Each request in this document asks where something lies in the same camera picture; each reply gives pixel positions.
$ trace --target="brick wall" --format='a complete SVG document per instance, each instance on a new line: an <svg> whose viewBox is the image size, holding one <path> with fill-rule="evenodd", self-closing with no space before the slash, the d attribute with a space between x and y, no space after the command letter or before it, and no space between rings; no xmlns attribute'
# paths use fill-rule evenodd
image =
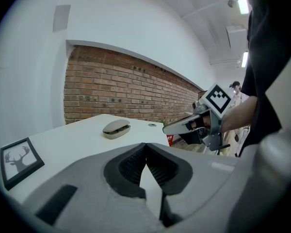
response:
<svg viewBox="0 0 291 233"><path fill-rule="evenodd" d="M76 46L66 71L66 123L99 114L170 123L192 111L199 90L184 79L115 51Z"/></svg>

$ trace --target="ceiling light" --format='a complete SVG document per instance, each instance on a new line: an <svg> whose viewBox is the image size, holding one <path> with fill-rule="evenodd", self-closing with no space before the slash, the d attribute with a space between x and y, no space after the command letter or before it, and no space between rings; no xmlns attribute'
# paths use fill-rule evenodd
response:
<svg viewBox="0 0 291 233"><path fill-rule="evenodd" d="M247 0L238 0L239 9L241 11L241 14L248 14L249 13L249 7Z"/></svg>
<svg viewBox="0 0 291 233"><path fill-rule="evenodd" d="M242 56L242 67L246 67L248 60L248 52L244 52Z"/></svg>

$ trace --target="white table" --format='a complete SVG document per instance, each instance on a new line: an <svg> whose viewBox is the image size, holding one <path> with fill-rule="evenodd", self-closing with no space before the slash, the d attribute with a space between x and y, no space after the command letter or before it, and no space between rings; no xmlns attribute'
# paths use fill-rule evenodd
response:
<svg viewBox="0 0 291 233"><path fill-rule="evenodd" d="M6 191L7 194L22 203L40 184L75 161L87 156L142 142L168 146L167 137L162 131L162 123L130 118L126 118L131 126L127 134L114 140L105 138L102 129L108 123L118 119L124 118L102 114L30 136L32 145L45 165L10 191Z"/></svg>

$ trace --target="deer picture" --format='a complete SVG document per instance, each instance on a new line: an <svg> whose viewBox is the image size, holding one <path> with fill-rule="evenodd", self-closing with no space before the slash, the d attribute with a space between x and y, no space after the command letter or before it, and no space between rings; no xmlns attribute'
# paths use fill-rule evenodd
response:
<svg viewBox="0 0 291 233"><path fill-rule="evenodd" d="M13 158L13 160L10 160L10 152L8 152L5 155L5 162L6 163L10 163L10 165L12 166L16 166L17 171L21 172L22 170L24 170L26 168L27 165L23 164L23 158L30 152L30 149L28 147L22 146L22 148L25 150L25 154L24 155L19 155L20 159L15 160L15 158Z"/></svg>

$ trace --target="black cap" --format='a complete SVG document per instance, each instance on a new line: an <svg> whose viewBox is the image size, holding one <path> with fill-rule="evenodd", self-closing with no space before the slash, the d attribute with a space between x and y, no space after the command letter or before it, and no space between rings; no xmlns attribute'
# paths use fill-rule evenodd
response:
<svg viewBox="0 0 291 233"><path fill-rule="evenodd" d="M238 85L241 85L241 83L239 83L238 81L234 81L233 82L233 84L231 84L230 86L229 86L229 88L234 88L234 87L236 87L236 86L238 86Z"/></svg>

